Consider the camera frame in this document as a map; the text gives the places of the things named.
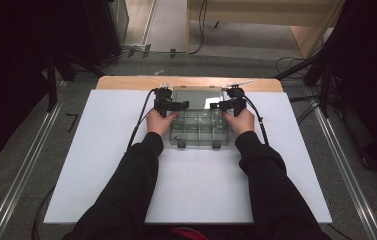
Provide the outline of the light wooden furniture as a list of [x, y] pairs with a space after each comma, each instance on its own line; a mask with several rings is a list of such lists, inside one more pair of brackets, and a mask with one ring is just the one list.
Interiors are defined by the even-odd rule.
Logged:
[[334, 27], [345, 0], [207, 0], [206, 17], [212, 22], [290, 26], [304, 58]]

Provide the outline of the aluminium floor rail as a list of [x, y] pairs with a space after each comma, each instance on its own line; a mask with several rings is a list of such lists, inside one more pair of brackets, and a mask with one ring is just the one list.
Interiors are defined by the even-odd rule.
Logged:
[[0, 239], [18, 204], [29, 177], [37, 163], [38, 157], [62, 108], [63, 99], [68, 89], [68, 82], [62, 81], [57, 90], [58, 100], [48, 112], [17, 172], [7, 194], [0, 205]]
[[319, 107], [322, 105], [323, 103], [320, 100], [312, 101], [315, 115], [366, 235], [368, 236], [369, 240], [377, 240], [377, 218], [369, 202], [367, 201], [358, 180], [356, 179], [356, 176], [349, 164], [349, 159], [346, 157], [346, 154], [344, 153], [343, 148], [333, 130], [330, 119], [325, 117], [322, 111], [319, 110]]

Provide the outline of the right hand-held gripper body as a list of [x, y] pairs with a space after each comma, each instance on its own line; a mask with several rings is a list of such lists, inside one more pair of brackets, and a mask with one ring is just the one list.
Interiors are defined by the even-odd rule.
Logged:
[[234, 116], [238, 117], [242, 110], [247, 107], [247, 96], [241, 88], [241, 83], [229, 84], [226, 87], [226, 93], [229, 96], [229, 109], [232, 109]]

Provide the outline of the dark cabinet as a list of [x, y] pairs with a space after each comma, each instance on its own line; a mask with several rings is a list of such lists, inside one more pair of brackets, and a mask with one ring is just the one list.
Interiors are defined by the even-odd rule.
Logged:
[[94, 63], [102, 66], [122, 53], [129, 15], [126, 0], [83, 0], [93, 38]]

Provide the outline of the grey transparent compartment box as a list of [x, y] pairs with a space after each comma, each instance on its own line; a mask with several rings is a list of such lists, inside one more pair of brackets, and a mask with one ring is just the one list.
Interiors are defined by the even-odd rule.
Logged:
[[[213, 87], [175, 87], [173, 100], [188, 101], [189, 107], [179, 111], [178, 117], [170, 127], [170, 144], [178, 148], [211, 147], [220, 149], [229, 139], [229, 127], [219, 109], [211, 109], [211, 103], [224, 100], [220, 88]], [[180, 135], [182, 140], [173, 140]]]

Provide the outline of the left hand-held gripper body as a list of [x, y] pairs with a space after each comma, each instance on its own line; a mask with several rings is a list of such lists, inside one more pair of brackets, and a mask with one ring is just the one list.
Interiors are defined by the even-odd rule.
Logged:
[[167, 116], [168, 105], [171, 102], [172, 91], [168, 85], [161, 85], [154, 89], [154, 109], [162, 116]]

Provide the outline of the person's left hand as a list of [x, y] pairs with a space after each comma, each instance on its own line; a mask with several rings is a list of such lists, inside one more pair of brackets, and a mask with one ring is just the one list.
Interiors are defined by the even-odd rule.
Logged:
[[157, 133], [163, 137], [177, 116], [178, 112], [172, 112], [169, 116], [162, 117], [158, 111], [151, 110], [146, 118], [147, 131]]

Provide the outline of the white table board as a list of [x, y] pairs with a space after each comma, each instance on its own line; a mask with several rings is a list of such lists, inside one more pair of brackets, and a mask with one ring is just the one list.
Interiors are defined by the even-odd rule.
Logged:
[[[332, 218], [285, 93], [251, 92], [263, 118], [255, 129], [283, 158], [287, 173], [316, 220]], [[95, 202], [130, 141], [146, 133], [138, 117], [152, 100], [140, 90], [94, 90], [60, 173], [45, 220], [74, 223]], [[178, 148], [164, 139], [149, 224], [249, 224], [248, 181], [234, 144]]]

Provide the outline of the red cloth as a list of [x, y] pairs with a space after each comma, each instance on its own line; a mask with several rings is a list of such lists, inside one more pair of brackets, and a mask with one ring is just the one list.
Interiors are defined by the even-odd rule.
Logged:
[[191, 228], [172, 228], [170, 232], [187, 240], [209, 240], [204, 234]]

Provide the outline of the person's dark clothing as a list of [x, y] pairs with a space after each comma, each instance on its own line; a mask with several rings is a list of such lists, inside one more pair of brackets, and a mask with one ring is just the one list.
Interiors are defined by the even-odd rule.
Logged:
[[209, 240], [257, 240], [254, 228], [250, 225], [146, 225], [144, 240], [187, 240], [172, 234], [172, 228], [185, 227], [197, 230]]

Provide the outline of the black curtain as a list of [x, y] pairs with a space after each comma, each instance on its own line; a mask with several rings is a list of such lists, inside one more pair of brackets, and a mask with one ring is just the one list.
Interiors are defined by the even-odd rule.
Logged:
[[328, 72], [335, 102], [364, 155], [377, 169], [377, 0], [346, 0], [341, 16], [305, 83]]
[[51, 49], [75, 49], [83, 0], [0, 0], [0, 152], [44, 96]]

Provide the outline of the person's right hand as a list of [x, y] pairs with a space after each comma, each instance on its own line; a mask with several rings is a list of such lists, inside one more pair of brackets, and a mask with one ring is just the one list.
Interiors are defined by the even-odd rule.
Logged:
[[248, 109], [243, 109], [238, 116], [232, 116], [231, 114], [224, 112], [223, 117], [226, 119], [233, 132], [237, 135], [255, 130], [255, 116]]

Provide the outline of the black metal stand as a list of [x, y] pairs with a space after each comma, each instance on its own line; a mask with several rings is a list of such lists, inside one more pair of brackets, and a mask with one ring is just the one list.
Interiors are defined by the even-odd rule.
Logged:
[[318, 81], [321, 81], [319, 108], [321, 113], [325, 117], [328, 117], [327, 106], [329, 103], [328, 98], [332, 77], [332, 64], [325, 50], [319, 50], [316, 54], [302, 60], [299, 64], [278, 73], [274, 76], [274, 79], [283, 80], [306, 68], [309, 68], [309, 70], [303, 77], [303, 83], [306, 87], [311, 87], [315, 86]]
[[64, 81], [73, 81], [76, 77], [76, 72], [72, 68], [72, 63], [81, 66], [88, 72], [91, 72], [98, 77], [105, 76], [105, 73], [103, 71], [67, 49], [49, 50], [46, 59], [47, 86], [49, 97], [47, 108], [48, 112], [51, 112], [53, 108], [58, 104], [56, 73], [59, 73]]

